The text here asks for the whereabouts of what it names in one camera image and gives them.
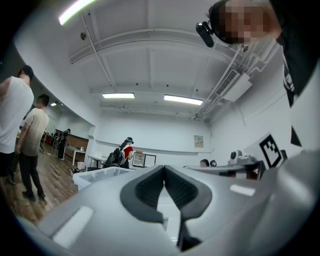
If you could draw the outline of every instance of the plastic storage bin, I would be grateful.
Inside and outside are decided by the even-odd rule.
[[[72,179],[73,179],[73,183],[78,186],[78,191],[80,191],[83,188],[97,181],[100,181],[103,179],[110,179],[114,176],[126,174],[132,171],[134,170],[124,169],[119,167],[109,167],[105,169],[75,173]]]

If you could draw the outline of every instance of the white ceiling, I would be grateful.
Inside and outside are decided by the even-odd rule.
[[[58,20],[72,2],[60,5],[53,18]],[[60,26],[64,49],[50,47],[49,39],[43,47],[56,58],[52,64],[57,70],[62,69],[59,54],[67,53],[70,71],[64,72],[70,87],[105,112],[191,118],[199,106],[164,101],[164,95],[207,99],[237,50],[219,43],[212,51],[197,34],[196,23],[207,19],[212,4],[212,0],[96,0]],[[80,38],[86,32],[83,17],[103,67],[89,35]],[[239,68],[245,56],[240,52],[232,67]],[[134,93],[135,99],[103,98],[102,93],[115,90]]]

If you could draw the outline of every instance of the wooden floor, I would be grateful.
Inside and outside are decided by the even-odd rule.
[[[39,200],[37,189],[32,182],[33,193],[36,202],[30,202],[22,196],[25,187],[22,183],[20,167],[18,165],[14,177],[15,185],[7,182],[3,184],[4,192],[8,204],[17,216],[31,221],[35,225],[54,207],[58,206],[65,200],[71,198],[78,192],[74,185],[72,176],[68,169],[71,167],[71,161],[59,160],[58,151],[54,151],[47,144],[44,145],[44,153],[39,153],[37,171],[43,191],[46,195],[45,201]]]

